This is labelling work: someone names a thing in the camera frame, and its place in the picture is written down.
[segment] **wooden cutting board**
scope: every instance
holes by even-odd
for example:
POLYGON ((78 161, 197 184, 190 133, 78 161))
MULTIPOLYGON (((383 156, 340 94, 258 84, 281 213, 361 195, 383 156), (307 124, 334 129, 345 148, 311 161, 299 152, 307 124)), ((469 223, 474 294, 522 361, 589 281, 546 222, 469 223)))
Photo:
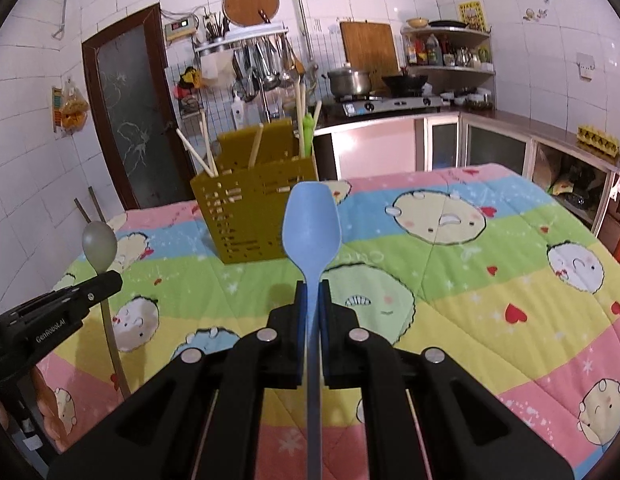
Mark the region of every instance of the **wooden cutting board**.
POLYGON ((390 25, 341 22, 341 36, 350 65, 370 72, 372 90, 387 89, 381 76, 400 73, 390 25))

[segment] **metal screw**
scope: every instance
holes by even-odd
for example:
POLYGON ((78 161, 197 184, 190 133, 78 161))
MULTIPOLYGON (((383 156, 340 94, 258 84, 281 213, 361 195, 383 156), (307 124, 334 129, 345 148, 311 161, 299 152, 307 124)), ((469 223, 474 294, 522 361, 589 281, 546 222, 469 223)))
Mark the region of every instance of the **metal screw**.
POLYGON ((181 360, 187 364, 194 364, 201 361, 202 352, 198 348, 188 348, 181 352, 181 360))
POLYGON ((352 341, 358 341, 360 343, 370 337, 370 333, 365 328, 353 328, 349 331, 348 335, 352 341))
POLYGON ((257 339, 263 342, 274 341, 277 338, 277 331, 273 328, 262 328, 257 332, 257 339))
POLYGON ((426 359, 431 363, 440 363, 445 359, 445 352, 440 348, 428 348, 426 350, 426 359))

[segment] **cartoon face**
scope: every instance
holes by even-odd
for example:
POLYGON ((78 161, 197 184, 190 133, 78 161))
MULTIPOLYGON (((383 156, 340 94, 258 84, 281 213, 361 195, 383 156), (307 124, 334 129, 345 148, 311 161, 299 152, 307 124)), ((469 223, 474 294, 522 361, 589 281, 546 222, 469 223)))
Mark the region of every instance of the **cartoon face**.
POLYGON ((580 291, 595 293, 603 285, 603 264, 580 244, 565 242, 551 247, 548 261, 562 282, 580 291))
POLYGON ((213 354, 222 350, 228 350, 239 340, 239 336, 232 330, 225 328, 199 328, 194 334, 187 334, 186 342, 177 346, 170 359, 188 348, 198 348, 204 354, 213 354))
POLYGON ((67 286, 72 286, 74 285, 75 280, 76 277, 74 274, 66 272, 63 277, 58 282, 56 282, 56 285, 52 290, 61 290, 62 288, 66 288, 67 286))
POLYGON ((323 278, 330 280, 332 301, 353 309, 363 328, 394 344, 410 327, 414 295, 384 270, 354 264, 327 270, 323 278))
POLYGON ((146 344, 159 328, 159 309, 155 301, 142 296, 128 301, 112 318, 117 348, 132 352, 146 344))
POLYGON ((330 188, 334 202, 336 202, 337 205, 347 198, 352 189, 352 185, 347 180, 330 180, 324 182, 324 184, 330 188))
POLYGON ((72 427, 76 425, 76 411, 74 409, 74 400, 72 400, 69 392, 63 388, 55 390, 56 408, 59 418, 66 428, 66 434, 70 434, 72 427))
POLYGON ((117 244, 117 256, 110 266, 110 269, 116 270, 119 274, 126 270, 137 260, 152 254, 148 242, 148 237, 143 233, 132 233, 122 237, 117 244))
POLYGON ((620 430, 620 383, 602 379, 578 407, 577 428, 592 444, 604 446, 620 430))
POLYGON ((411 235, 437 245, 474 240, 486 225, 480 209, 455 193, 407 192, 386 207, 385 212, 411 235))

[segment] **cabinet door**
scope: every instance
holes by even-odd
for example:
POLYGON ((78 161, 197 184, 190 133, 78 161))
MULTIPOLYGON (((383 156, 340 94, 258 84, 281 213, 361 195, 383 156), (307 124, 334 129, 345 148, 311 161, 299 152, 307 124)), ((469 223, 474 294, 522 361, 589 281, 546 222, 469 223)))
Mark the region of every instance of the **cabinet door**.
POLYGON ((525 140, 486 130, 478 126, 468 127, 469 166, 494 162, 518 174, 525 170, 525 140))
POLYGON ((436 117, 426 119, 426 169, 441 170, 459 165, 459 120, 436 117))
POLYGON ((414 120, 381 121, 332 134, 339 178, 415 171, 414 120))

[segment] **plastic bag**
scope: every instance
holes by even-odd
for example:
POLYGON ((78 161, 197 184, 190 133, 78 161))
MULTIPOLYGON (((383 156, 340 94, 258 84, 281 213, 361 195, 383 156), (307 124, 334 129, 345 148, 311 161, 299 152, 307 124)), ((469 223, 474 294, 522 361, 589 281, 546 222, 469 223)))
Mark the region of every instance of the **plastic bag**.
POLYGON ((90 105, 81 91, 68 78, 64 83, 61 104, 61 126, 70 132, 84 127, 90 105))

